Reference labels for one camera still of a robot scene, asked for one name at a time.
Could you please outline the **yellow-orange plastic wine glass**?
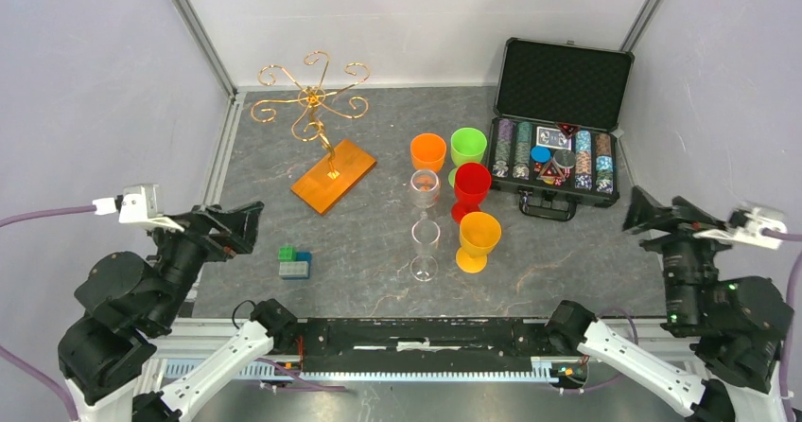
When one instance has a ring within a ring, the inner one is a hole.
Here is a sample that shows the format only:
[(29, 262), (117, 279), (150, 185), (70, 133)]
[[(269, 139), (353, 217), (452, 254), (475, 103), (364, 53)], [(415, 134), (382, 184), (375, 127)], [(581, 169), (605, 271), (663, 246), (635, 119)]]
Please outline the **yellow-orange plastic wine glass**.
[(501, 236), (502, 227), (492, 215), (480, 211), (466, 214), (460, 223), (457, 266), (465, 273), (483, 271)]

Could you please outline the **red plastic wine glass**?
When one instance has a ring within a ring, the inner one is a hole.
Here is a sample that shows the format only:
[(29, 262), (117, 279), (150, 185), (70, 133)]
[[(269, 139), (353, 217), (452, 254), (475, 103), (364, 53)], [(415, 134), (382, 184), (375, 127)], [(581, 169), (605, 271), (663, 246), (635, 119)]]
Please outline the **red plastic wine glass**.
[(485, 165), (473, 162), (461, 165), (455, 173), (452, 219), (460, 223), (467, 214), (479, 212), (491, 184), (492, 175)]

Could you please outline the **green plastic wine glass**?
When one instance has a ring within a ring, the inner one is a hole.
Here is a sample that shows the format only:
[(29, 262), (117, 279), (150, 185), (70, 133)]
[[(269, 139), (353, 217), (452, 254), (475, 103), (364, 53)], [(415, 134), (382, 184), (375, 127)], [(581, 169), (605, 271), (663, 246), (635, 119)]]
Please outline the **green plastic wine glass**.
[(448, 182), (454, 186), (456, 173), (466, 163), (481, 163), (487, 149), (485, 134), (476, 128), (463, 127), (454, 131), (450, 137), (450, 157), (454, 168), (448, 174)]

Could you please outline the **clear wine glass back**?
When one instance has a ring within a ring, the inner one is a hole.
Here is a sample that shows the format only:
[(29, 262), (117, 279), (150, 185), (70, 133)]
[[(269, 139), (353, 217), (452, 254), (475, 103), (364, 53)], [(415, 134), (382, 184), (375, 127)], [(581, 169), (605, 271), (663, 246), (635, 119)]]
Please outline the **clear wine glass back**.
[(418, 281), (430, 281), (439, 271), (435, 255), (441, 236), (440, 227), (433, 220), (420, 219), (414, 223), (410, 232), (415, 252), (415, 258), (410, 263), (410, 272)]

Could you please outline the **clear wine glass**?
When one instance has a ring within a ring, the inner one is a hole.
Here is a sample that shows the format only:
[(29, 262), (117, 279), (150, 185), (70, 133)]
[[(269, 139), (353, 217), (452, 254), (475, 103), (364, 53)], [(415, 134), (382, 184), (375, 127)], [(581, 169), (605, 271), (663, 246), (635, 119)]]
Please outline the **clear wine glass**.
[(433, 220), (420, 219), (414, 223), (410, 232), (415, 252), (415, 258), (410, 263), (410, 272), (418, 281), (430, 281), (439, 271), (435, 255), (441, 236), (440, 227)]
[(410, 177), (409, 194), (412, 203), (411, 218), (415, 221), (428, 216), (428, 211), (440, 199), (441, 180), (430, 169), (416, 170)]

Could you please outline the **orange plastic wine glass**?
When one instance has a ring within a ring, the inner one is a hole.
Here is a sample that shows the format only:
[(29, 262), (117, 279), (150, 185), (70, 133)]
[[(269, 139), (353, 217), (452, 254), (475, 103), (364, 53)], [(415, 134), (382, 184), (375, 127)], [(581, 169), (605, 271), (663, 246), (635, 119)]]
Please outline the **orange plastic wine glass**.
[(410, 142), (410, 159), (416, 170), (439, 172), (445, 164), (447, 144), (435, 133), (421, 133)]

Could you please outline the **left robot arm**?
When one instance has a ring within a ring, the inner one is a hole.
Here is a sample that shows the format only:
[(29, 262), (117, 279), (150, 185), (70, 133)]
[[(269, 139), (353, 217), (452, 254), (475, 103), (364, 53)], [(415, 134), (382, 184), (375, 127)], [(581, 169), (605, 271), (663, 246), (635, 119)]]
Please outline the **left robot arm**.
[(296, 344), (295, 316), (273, 299), (262, 301), (188, 374), (161, 391), (137, 393), (136, 381), (156, 353), (156, 340), (171, 333), (202, 267), (250, 254), (264, 205), (228, 210), (197, 205), (166, 215), (135, 194), (96, 205), (145, 229), (156, 253), (106, 255), (76, 289), (84, 313), (61, 338), (58, 359), (78, 421), (189, 421), (251, 362)]

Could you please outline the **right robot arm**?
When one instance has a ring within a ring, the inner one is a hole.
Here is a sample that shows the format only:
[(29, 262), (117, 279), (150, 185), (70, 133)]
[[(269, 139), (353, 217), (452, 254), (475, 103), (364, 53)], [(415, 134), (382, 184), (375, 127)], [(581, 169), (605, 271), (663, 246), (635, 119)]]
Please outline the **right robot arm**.
[(706, 374), (683, 371), (644, 350), (582, 305), (564, 300), (545, 325), (549, 347), (601, 360), (668, 404), (687, 421), (797, 421), (787, 386), (794, 310), (764, 276), (724, 280), (718, 253), (736, 244), (777, 249), (791, 238), (783, 215), (758, 204), (720, 220), (682, 197), (667, 205), (633, 188), (622, 225), (662, 259), (663, 329), (689, 339)]

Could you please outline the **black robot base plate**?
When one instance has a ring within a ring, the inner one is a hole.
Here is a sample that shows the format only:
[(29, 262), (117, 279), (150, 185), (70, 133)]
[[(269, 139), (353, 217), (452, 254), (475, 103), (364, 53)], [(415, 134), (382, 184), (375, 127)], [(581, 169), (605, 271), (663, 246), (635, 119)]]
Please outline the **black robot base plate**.
[(527, 318), (307, 318), (278, 330), (273, 353), (305, 372), (527, 372), (533, 358), (578, 358), (577, 341)]

